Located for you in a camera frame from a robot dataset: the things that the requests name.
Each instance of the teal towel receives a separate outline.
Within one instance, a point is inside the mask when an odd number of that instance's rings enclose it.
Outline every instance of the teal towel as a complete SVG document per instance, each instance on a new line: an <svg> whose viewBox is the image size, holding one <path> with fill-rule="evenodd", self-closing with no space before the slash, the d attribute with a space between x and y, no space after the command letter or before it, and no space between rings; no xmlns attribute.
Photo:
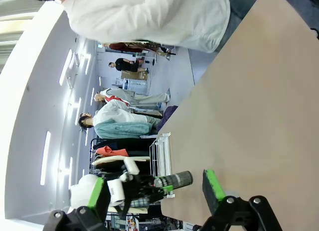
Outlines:
<svg viewBox="0 0 319 231"><path fill-rule="evenodd" d="M140 135L148 135L152 126L150 123L115 122L112 119L97 124L94 129L103 139L140 138Z"/></svg>

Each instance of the brown tabletop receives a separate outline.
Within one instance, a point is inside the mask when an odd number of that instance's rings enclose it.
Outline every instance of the brown tabletop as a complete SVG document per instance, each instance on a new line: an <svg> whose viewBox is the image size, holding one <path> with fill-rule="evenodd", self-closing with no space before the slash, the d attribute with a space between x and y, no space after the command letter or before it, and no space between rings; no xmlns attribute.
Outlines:
<svg viewBox="0 0 319 231"><path fill-rule="evenodd" d="M169 132L172 173L194 183L162 201L165 216L202 225L213 169L225 190L265 196L283 230L318 230L319 41L285 0L256 2Z"/></svg>

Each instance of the white shirt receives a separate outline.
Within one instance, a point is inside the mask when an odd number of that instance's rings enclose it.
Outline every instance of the white shirt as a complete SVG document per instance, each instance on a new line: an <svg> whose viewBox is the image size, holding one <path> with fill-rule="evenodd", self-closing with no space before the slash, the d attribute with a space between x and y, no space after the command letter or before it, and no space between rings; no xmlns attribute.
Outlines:
<svg viewBox="0 0 319 231"><path fill-rule="evenodd" d="M93 117L93 126L113 119L115 122L148 123L146 116L132 114L124 102L110 100Z"/></svg>
<svg viewBox="0 0 319 231"><path fill-rule="evenodd" d="M102 43L146 39L213 52L230 15L229 0L65 0L71 28Z"/></svg>

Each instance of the floor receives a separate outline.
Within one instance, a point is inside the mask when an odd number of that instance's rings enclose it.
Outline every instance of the floor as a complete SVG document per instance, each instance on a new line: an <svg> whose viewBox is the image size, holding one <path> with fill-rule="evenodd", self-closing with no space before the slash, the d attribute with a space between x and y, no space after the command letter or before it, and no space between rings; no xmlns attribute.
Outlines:
<svg viewBox="0 0 319 231"><path fill-rule="evenodd" d="M309 27L319 29L319 8L309 0L287 0ZM170 61L157 56L157 63L149 75L149 94L166 93L170 89L171 100L168 106L179 105L199 81L217 53L203 53L177 48L177 55Z"/></svg>

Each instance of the person in black shirt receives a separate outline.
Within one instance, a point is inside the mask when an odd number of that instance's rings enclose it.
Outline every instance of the person in black shirt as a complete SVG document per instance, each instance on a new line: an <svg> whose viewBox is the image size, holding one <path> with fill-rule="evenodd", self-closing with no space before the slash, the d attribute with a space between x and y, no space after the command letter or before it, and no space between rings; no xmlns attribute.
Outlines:
<svg viewBox="0 0 319 231"><path fill-rule="evenodd" d="M110 68L116 68L118 71L125 71L125 72L149 72L148 68L139 68L144 61L130 61L125 58L119 58L115 61L115 63L109 63Z"/></svg>

